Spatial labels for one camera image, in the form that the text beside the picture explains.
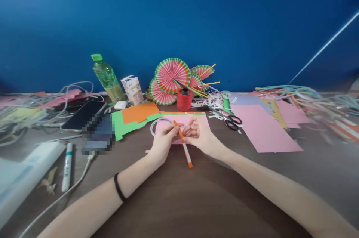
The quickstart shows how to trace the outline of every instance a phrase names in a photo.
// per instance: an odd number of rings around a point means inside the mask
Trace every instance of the wooden desk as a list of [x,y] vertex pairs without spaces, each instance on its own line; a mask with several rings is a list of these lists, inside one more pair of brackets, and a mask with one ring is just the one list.
[[[175,106],[159,108],[177,111]],[[343,188],[359,192],[359,183],[353,180],[358,178],[357,172],[350,176],[357,168],[358,152],[353,150],[357,156],[353,158],[348,151],[343,154],[335,148],[328,150],[327,147],[317,147],[322,140],[315,136],[311,143],[300,141],[304,152],[259,154],[245,134],[229,130],[218,119],[209,118],[208,121],[215,136],[230,149],[307,186],[353,225],[358,222],[358,218],[355,218],[358,204],[353,200],[346,201],[347,195],[343,192]],[[303,135],[305,132],[300,131],[293,130],[291,135],[299,132]],[[49,135],[29,130],[17,144],[1,148],[0,156],[22,160],[29,153],[30,144],[74,135],[59,132]],[[144,157],[144,150],[150,149],[152,140],[148,123],[125,135],[121,142],[116,142],[112,152],[96,156],[83,182],[45,214],[27,237],[38,235],[65,207]],[[81,154],[81,139],[72,142],[77,148],[74,153],[73,185],[82,175],[87,157]],[[193,162],[192,169],[188,168],[182,146],[172,146],[165,164],[134,192],[93,237],[311,237],[240,175],[216,163],[193,146],[189,145],[188,150]],[[333,157],[336,158],[336,166],[330,163]],[[56,195],[49,195],[45,188],[34,189],[0,231],[0,237],[18,237],[38,214],[61,196],[64,158],[63,153],[54,164],[59,167],[55,178],[55,183],[58,183]],[[323,177],[329,170],[331,177]],[[333,191],[333,179],[342,186],[340,192]]]

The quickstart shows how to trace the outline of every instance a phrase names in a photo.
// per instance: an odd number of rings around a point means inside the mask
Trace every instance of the pixelated phone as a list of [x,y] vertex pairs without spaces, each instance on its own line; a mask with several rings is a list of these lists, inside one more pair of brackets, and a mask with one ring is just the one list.
[[95,114],[82,131],[82,154],[105,154],[115,142],[111,114]]
[[94,114],[100,113],[105,106],[106,102],[89,101],[83,107],[81,107],[65,124],[61,129],[81,132],[82,128],[88,123]]

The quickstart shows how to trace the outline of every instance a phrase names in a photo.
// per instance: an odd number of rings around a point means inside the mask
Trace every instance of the small carton box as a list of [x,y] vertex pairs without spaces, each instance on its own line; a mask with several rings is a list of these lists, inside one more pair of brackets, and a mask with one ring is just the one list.
[[126,91],[127,98],[131,104],[137,105],[143,102],[143,94],[139,85],[138,77],[129,75],[124,79],[121,79],[123,88]]

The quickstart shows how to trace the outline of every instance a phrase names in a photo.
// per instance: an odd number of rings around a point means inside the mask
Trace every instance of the forearm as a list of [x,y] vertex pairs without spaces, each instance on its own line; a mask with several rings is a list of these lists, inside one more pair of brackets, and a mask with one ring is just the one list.
[[313,237],[358,237],[358,231],[307,188],[245,157],[226,150],[221,158]]
[[[128,198],[159,166],[160,163],[147,155],[119,173],[117,181],[124,196]],[[69,206],[51,222],[39,238],[90,237],[121,204],[111,178]]]

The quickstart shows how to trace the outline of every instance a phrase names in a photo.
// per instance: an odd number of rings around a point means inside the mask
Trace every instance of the plastic bottle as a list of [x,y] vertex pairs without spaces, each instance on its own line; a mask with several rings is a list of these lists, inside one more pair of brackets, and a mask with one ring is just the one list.
[[126,100],[111,65],[104,61],[101,54],[92,54],[91,57],[95,61],[93,70],[112,102],[117,103]]

